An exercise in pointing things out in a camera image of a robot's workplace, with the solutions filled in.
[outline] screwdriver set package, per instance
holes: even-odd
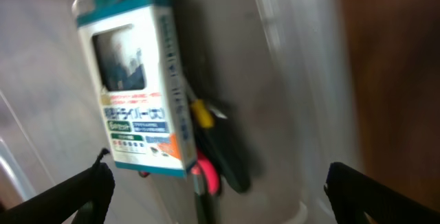
[[[75,0],[116,166],[185,177],[197,159],[168,0]]]

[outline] printed label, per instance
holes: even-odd
[[[160,17],[159,21],[162,35],[164,37],[166,70],[170,80],[170,91],[173,98],[172,101],[174,102],[174,108],[177,114],[177,119],[179,120],[179,127],[182,137],[186,142],[190,138],[190,131],[187,125],[188,120],[186,119],[186,114],[184,112],[186,96],[182,91],[183,88],[180,83],[171,18],[167,15],[164,15]]]
[[[146,144],[136,140],[112,139],[113,147],[116,151],[125,153],[144,154],[146,152]]]
[[[140,135],[127,135],[127,134],[112,133],[111,138],[131,140],[131,141],[143,141],[142,136],[140,136]]]
[[[108,121],[110,131],[131,132],[130,123],[125,121]]]
[[[167,144],[161,143],[161,144],[157,144],[157,146],[160,148],[160,150],[171,155],[172,157],[181,159],[179,153],[179,146],[177,145],[177,141],[176,141],[176,134],[173,133],[170,135],[170,143]]]
[[[134,122],[135,132],[168,133],[168,126],[165,122]]]
[[[168,137],[150,137],[146,136],[145,140],[147,143],[164,143],[169,144],[171,143],[170,139]]]
[[[105,117],[108,120],[163,120],[165,111],[163,108],[104,108]]]

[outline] wooden surface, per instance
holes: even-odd
[[[342,0],[367,175],[440,210],[438,0]]]

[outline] orange label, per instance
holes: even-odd
[[[179,146],[177,145],[176,140],[176,134],[170,135],[170,143],[169,144],[158,144],[160,150],[163,152],[169,154],[170,156],[173,156],[174,158],[181,159],[180,152],[179,152]]]

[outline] teal packaging border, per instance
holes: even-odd
[[[142,166],[142,165],[115,161],[115,165],[117,168],[157,173],[157,174],[170,175],[170,176],[182,177],[182,178],[186,176],[187,172],[189,172],[195,164],[196,162],[194,161],[189,165],[189,167],[186,168],[186,170],[180,170],[180,169],[170,169],[170,168],[158,168],[155,166]]]
[[[170,6],[169,0],[94,0],[95,10],[86,14],[79,15],[76,18],[78,27],[88,25],[90,23],[143,8],[149,5]]]

